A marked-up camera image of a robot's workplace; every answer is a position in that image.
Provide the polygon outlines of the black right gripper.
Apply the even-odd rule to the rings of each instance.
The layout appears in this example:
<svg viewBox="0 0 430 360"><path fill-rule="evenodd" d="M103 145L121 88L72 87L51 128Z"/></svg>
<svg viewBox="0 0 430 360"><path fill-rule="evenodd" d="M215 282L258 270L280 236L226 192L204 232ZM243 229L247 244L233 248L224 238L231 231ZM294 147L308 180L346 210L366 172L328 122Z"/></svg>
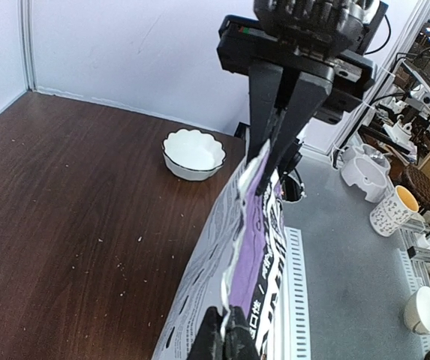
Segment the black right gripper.
<svg viewBox="0 0 430 360"><path fill-rule="evenodd" d="M247 161L271 144L257 195L283 173L313 116L337 124L362 103L377 73L367 49L387 9L383 1L255 1L255 19L224 18L221 66L249 79Z"/></svg>

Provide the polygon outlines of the purple puppy food bag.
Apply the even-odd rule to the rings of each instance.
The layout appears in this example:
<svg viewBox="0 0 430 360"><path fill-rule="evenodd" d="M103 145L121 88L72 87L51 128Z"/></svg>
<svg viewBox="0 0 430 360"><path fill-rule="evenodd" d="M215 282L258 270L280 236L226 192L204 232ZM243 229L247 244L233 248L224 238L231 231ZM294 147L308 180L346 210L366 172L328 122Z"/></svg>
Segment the purple puppy food bag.
<svg viewBox="0 0 430 360"><path fill-rule="evenodd" d="M187 359L204 314L216 307L224 341L230 306L241 307L263 357L273 328L284 265L281 186L276 172L263 194L256 190L269 156L238 165L205 222L153 352L154 359Z"/></svg>

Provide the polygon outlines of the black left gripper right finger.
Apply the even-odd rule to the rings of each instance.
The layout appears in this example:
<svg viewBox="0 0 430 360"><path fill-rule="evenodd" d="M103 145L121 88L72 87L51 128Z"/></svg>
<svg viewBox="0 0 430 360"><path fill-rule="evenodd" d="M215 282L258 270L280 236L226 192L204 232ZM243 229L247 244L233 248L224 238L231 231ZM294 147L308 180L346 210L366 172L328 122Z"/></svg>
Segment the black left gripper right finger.
<svg viewBox="0 0 430 360"><path fill-rule="evenodd" d="M225 327L224 359L260 359L250 329L241 307L230 306L230 314Z"/></svg>

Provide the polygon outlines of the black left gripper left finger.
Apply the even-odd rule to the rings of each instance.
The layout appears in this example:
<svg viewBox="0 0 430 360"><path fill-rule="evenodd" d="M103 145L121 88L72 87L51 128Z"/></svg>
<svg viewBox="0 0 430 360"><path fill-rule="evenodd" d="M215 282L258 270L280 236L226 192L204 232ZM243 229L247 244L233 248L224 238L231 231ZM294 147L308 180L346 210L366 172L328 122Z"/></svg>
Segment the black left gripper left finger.
<svg viewBox="0 0 430 360"><path fill-rule="evenodd" d="M220 328L223 317L216 307L208 307L187 360L222 360L224 342Z"/></svg>

